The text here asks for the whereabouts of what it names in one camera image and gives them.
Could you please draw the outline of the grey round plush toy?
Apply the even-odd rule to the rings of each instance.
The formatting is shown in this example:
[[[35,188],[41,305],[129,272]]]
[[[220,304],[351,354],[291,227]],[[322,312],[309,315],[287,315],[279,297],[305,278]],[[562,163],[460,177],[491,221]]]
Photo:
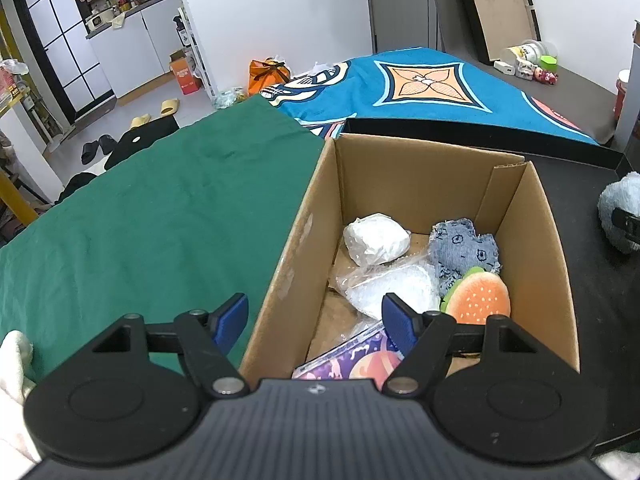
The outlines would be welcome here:
[[[610,183],[598,199],[598,215],[608,241],[623,254],[639,250],[639,180],[631,171]]]

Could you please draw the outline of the purple tissue pack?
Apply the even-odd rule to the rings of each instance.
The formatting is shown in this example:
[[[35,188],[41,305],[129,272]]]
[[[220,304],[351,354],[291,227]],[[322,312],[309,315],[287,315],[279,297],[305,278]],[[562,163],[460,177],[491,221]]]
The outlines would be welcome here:
[[[371,379],[381,390],[404,356],[387,335],[382,322],[362,330],[333,349],[297,367],[293,379]]]

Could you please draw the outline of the clear plastic bubble bag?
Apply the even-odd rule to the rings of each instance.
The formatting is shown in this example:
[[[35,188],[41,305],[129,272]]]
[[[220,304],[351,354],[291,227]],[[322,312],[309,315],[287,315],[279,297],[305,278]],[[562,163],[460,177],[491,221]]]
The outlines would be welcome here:
[[[418,313],[437,311],[439,282],[427,258],[410,257],[382,266],[336,274],[335,289],[361,314],[382,320],[382,300],[395,294]]]

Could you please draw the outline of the orange burger plush toy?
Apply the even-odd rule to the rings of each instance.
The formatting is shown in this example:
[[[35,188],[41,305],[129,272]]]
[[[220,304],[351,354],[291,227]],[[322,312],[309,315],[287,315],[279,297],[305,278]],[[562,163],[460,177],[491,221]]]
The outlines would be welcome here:
[[[509,289],[498,274],[474,266],[450,287],[440,310],[459,324],[484,325],[491,315],[511,315]]]

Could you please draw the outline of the white soft ball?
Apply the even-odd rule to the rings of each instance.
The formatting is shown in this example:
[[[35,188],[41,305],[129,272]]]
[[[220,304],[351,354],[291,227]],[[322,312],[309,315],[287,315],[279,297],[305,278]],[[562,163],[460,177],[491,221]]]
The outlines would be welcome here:
[[[410,232],[386,214],[369,214],[345,226],[343,240],[357,266],[378,266],[408,252]]]

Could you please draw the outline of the blue denim fabric piece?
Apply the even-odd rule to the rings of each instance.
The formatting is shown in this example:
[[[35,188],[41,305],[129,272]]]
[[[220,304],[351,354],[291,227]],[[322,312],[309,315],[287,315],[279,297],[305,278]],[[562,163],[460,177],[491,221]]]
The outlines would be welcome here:
[[[499,274],[499,248],[491,234],[477,234],[468,218],[436,223],[427,243],[430,259],[438,277],[440,296],[446,296],[454,283],[472,268]]]

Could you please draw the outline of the white desk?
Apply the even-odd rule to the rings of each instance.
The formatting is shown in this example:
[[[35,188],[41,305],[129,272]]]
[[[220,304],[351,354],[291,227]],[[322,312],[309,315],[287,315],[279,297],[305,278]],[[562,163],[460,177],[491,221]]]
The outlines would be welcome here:
[[[636,22],[634,25],[634,34],[632,40],[632,57],[630,64],[629,77],[625,99],[623,102],[620,118],[618,118],[615,129],[615,145],[620,152],[626,152],[629,148],[629,142],[636,128],[639,118],[640,108],[640,24]]]

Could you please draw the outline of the red basket under desk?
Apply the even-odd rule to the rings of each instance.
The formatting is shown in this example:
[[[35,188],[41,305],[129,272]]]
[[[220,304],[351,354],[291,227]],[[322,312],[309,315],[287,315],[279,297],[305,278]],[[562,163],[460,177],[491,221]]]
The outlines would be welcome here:
[[[616,101],[613,110],[614,122],[618,122],[620,120],[620,113],[622,112],[624,101],[626,98],[629,75],[630,69],[625,68],[618,73],[616,78]]]

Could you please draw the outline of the white jar on bench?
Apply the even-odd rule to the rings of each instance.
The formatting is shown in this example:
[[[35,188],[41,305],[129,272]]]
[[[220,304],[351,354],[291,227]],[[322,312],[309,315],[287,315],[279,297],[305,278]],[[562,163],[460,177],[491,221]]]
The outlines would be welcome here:
[[[499,60],[514,65],[521,58],[528,62],[538,64],[543,55],[558,56],[558,50],[549,41],[525,40],[518,46],[507,47],[501,50]]]

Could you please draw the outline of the yellow slipper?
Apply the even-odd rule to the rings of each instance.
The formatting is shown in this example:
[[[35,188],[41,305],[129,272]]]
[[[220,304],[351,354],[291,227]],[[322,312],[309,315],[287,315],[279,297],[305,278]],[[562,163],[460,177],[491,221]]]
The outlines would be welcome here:
[[[160,106],[160,117],[172,116],[178,112],[180,100],[177,98],[165,100]]]
[[[148,124],[151,121],[150,114],[144,114],[142,116],[135,117],[130,124],[130,129],[139,128]]]

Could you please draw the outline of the blue patterned blanket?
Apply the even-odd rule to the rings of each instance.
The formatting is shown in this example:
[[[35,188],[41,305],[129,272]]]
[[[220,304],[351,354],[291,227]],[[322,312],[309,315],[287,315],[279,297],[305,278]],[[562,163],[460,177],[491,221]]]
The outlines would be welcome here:
[[[467,122],[596,143],[512,84],[429,48],[351,58],[260,95],[322,138],[339,136],[349,118],[390,118]]]

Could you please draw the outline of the white cloth on lap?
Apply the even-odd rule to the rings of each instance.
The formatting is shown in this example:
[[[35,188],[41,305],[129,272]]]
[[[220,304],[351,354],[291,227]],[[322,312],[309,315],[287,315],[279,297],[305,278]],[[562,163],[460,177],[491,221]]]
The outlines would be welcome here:
[[[34,347],[18,330],[6,334],[1,344],[1,456],[2,480],[21,479],[41,460],[25,419],[24,404],[35,383],[26,376]]]

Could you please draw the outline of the orange bag on floor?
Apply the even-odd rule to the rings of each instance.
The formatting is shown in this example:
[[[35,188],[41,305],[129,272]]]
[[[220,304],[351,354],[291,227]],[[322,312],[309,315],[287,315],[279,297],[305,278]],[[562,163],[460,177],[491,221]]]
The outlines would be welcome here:
[[[262,61],[251,60],[248,66],[247,94],[254,96],[267,87],[286,84],[291,77],[291,71],[283,61],[275,58],[266,58]]]

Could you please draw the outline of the grey bench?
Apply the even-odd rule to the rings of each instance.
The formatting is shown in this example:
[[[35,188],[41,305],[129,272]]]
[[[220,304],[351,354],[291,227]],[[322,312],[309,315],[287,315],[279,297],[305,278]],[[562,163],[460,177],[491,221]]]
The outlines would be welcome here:
[[[462,58],[550,106],[599,143],[611,143],[614,94],[564,67],[554,86],[497,72],[480,56],[471,0],[369,0],[369,11],[374,52],[429,47]]]

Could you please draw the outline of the black framed glass door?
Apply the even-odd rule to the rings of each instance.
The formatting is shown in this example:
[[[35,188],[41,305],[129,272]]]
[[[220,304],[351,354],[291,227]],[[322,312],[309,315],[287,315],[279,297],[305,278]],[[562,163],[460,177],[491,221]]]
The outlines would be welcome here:
[[[40,72],[72,124],[114,96],[76,0],[13,0]]]

